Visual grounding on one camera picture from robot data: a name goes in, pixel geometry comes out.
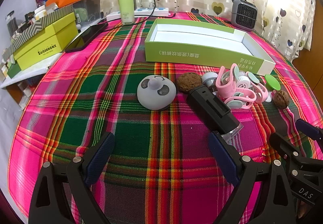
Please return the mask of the brown walnut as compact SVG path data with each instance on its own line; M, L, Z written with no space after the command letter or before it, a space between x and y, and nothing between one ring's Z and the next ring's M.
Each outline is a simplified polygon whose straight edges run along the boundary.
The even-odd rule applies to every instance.
M278 109L286 109L290 104L290 97L284 90L278 90L275 92L273 102Z
M188 93L190 90L202 85L201 76L197 73L184 73L180 75L177 80L177 89L183 93Z

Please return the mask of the pink silicone clip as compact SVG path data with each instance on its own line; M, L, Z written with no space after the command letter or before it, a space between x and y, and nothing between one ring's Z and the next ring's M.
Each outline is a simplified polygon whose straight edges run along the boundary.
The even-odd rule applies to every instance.
M250 79L251 88L256 94L255 102L260 104L263 103L268 97L267 88L260 83L259 79L251 72L246 72L247 77Z
M224 103L230 109L250 109L256 98L254 91L246 88L237 88L233 96L227 98Z
M218 94L227 99L236 92L237 80L239 78L239 68L233 63L229 71L225 72L225 67L221 66L218 72L218 77L215 82Z

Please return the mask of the green-top white suction holder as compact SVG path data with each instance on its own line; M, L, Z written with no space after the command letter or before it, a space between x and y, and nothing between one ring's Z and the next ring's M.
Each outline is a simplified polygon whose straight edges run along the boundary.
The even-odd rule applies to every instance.
M273 75L266 74L264 78L266 81L265 87L268 91L268 96L265 102L270 103L272 101L272 92L281 90L281 86L278 80L273 77Z

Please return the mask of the black bike light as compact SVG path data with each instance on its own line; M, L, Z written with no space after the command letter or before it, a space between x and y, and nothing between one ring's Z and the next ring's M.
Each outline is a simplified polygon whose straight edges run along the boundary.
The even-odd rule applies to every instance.
M205 85L191 89L187 96L187 103L206 127L212 132L218 132L226 142L243 128L229 107Z

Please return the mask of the white panda-face gadget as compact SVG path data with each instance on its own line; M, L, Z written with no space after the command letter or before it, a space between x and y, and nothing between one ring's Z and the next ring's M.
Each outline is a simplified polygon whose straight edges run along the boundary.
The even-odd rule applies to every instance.
M176 96L176 86L160 75L144 77L137 87L137 99L146 109L157 111L169 107Z

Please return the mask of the white round ribbed cap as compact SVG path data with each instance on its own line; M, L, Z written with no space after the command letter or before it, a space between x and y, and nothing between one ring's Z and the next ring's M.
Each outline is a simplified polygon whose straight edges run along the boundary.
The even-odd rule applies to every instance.
M251 80L243 71L238 74L235 83L237 88L249 89L251 87Z

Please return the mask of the pink green plaid tablecloth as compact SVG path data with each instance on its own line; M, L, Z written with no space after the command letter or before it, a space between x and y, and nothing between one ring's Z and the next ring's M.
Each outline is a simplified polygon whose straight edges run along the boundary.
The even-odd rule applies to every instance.
M109 25L84 50L63 54L43 76L16 129L8 190L27 216L44 162L68 163L104 132L115 149L91 187L111 223L212 223L232 186L208 148L208 128L178 93L164 111L137 100L140 81L203 74L210 67L145 59L152 21Z

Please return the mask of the white side shelf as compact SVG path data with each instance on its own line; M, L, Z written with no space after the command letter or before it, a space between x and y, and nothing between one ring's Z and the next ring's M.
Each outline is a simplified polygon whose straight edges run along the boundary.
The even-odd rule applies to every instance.
M53 63L59 58L60 53L62 53L62 52L54 54L54 55L36 63L36 64L34 64L33 66L30 66L26 70L19 71L13 78L7 77L1 83L1 88L5 88L9 85L18 83L19 81L46 73L47 70L49 69L49 67L52 66Z

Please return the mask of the grey mini space heater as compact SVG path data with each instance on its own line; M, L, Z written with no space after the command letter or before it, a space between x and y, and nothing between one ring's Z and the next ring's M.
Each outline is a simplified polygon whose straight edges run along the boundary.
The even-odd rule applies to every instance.
M247 0L233 0L231 24L245 31L253 31L256 25L258 9Z

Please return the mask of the green white cardboard tray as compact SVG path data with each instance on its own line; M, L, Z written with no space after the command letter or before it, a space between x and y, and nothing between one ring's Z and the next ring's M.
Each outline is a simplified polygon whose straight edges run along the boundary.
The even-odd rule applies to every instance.
M275 62L248 32L217 24L156 19L145 39L148 62L182 63L271 73Z

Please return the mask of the lime green shoe box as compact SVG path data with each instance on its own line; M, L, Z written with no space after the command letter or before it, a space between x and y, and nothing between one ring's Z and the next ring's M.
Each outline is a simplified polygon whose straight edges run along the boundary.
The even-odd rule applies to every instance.
M55 21L13 53L16 64L10 66L8 76L13 78L19 71L26 70L38 62L62 52L77 35L74 13Z

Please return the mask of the white blue power strip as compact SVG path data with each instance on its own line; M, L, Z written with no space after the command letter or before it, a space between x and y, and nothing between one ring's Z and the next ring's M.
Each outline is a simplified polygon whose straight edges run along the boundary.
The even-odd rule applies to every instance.
M153 8L137 8L134 11L134 16L135 17L149 16L152 13L152 11L153 11L152 16L156 16L156 17L171 16L169 9L167 7L156 7L155 9L153 9ZM120 19L120 18L121 18L120 11L112 12L112 13L106 15L107 21L113 21L113 20Z

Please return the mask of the dark glass jar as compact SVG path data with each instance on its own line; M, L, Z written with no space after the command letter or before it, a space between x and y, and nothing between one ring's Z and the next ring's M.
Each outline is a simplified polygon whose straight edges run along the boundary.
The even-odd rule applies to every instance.
M15 33L15 31L18 29L18 25L16 22L16 18L14 15L14 10L11 11L6 17L5 17L5 21L7 24L7 28L8 28L8 32L10 37L12 37Z

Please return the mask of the orange-lidded clear storage bin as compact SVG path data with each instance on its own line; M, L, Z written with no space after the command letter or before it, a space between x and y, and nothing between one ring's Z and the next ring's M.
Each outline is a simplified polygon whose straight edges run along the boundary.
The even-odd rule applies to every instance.
M58 8L72 5L83 24L101 19L100 0L48 0L46 7L55 3Z

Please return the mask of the light green lotion bottle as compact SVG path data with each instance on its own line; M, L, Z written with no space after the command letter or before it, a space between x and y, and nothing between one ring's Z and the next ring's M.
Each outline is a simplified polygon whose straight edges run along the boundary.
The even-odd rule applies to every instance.
M118 0L123 25L134 23L134 0Z

